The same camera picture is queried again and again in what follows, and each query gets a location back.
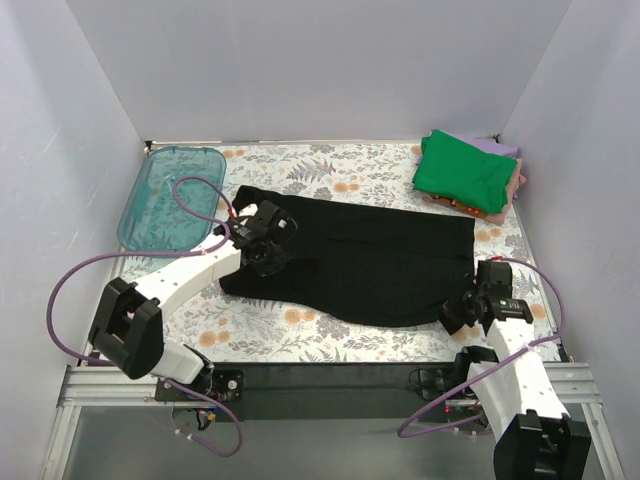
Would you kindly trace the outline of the black t-shirt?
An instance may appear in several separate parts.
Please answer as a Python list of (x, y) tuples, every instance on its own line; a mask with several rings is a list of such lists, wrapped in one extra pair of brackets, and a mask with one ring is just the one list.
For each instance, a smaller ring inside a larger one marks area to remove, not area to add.
[(296, 222), (284, 269), (247, 266), (221, 279), (234, 296), (311, 307), (360, 325), (404, 328), (438, 321), (474, 274), (471, 218), (282, 195), (243, 185), (236, 209), (267, 200)]

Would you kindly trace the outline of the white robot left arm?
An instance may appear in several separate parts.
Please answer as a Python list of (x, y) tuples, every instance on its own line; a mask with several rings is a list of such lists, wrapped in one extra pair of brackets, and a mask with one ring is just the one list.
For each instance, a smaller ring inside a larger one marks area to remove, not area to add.
[(217, 226), (189, 252), (127, 282), (105, 286), (89, 331), (89, 343), (128, 378), (169, 378), (193, 400), (213, 386), (211, 362), (194, 349), (164, 338), (164, 321), (215, 281), (244, 267), (267, 276), (282, 270), (285, 244), (298, 225), (269, 201), (244, 208)]

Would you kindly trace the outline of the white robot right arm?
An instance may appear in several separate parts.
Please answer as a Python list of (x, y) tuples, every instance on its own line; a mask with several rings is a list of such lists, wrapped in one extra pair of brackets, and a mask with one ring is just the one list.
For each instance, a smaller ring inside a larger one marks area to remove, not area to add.
[(454, 360), (452, 383), (476, 397), (496, 439), (498, 479), (580, 479), (591, 447), (587, 424), (571, 418), (533, 349), (533, 315), (513, 296), (509, 264), (481, 260), (469, 290), (443, 307), (453, 331), (479, 324), (487, 346), (468, 346)]

